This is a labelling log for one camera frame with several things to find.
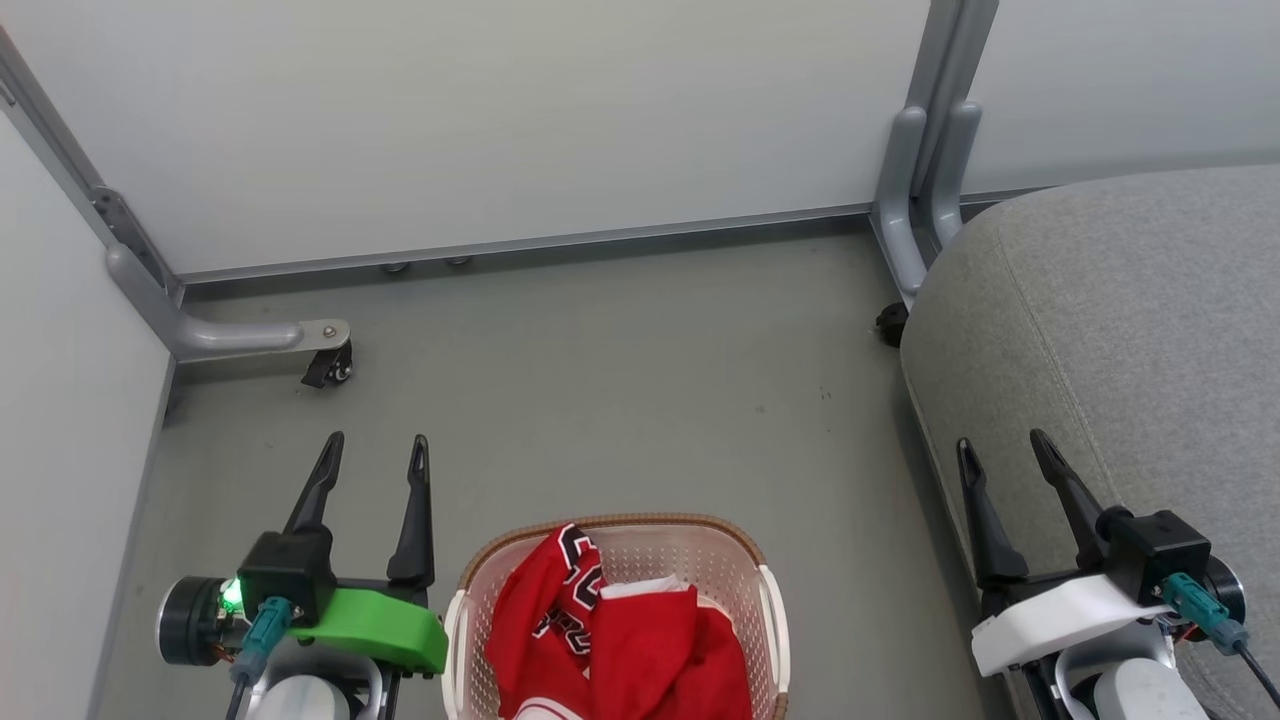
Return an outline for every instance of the caster wheel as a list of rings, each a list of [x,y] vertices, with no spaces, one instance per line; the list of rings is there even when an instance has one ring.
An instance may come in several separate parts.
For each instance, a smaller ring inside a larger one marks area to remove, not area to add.
[[[316,352],[307,374],[302,375],[302,384],[317,389],[329,384],[340,386],[351,379],[351,341],[347,341],[342,347]]]
[[[901,347],[902,328],[906,327],[909,313],[905,302],[895,302],[876,318],[876,332],[881,336],[881,342],[890,347]]]

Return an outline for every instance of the gray sofa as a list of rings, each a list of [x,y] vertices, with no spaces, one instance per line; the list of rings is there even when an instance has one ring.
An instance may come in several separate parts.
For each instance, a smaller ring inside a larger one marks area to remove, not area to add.
[[[1167,507],[1213,542],[1244,582],[1251,648],[1280,673],[1280,167],[1088,182],[987,210],[931,268],[902,368],[963,544],[964,436],[1032,571],[1074,566],[1027,439],[1043,428],[1103,506]],[[1221,717],[1275,716],[1208,643],[1184,647],[1179,669]]]

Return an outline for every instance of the white partition panel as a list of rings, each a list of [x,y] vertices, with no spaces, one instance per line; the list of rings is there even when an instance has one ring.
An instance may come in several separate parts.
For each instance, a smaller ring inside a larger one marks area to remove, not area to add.
[[[929,3],[3,8],[191,277],[870,202]]]
[[[1002,0],[965,192],[1280,161],[1276,0]]]
[[[74,720],[90,708],[169,352],[6,115],[0,218],[0,715]]]

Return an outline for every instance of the basket handle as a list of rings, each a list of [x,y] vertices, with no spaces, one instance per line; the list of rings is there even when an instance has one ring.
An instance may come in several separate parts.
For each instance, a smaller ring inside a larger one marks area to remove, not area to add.
[[[769,665],[778,693],[787,692],[791,684],[791,632],[787,629],[787,611],[782,605],[782,591],[768,565],[760,565],[760,597],[768,612],[764,615],[764,628],[769,634]]]
[[[467,701],[467,591],[460,589],[449,601],[449,611],[444,616],[444,628],[449,638],[449,655],[440,675],[440,689],[444,696],[444,715],[458,720]]]

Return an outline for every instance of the green led light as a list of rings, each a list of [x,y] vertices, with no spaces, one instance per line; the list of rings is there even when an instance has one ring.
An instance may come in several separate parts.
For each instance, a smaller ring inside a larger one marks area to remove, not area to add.
[[[244,605],[244,597],[239,591],[239,578],[232,580],[232,584],[227,585],[223,591],[223,607],[232,610],[238,609]]]

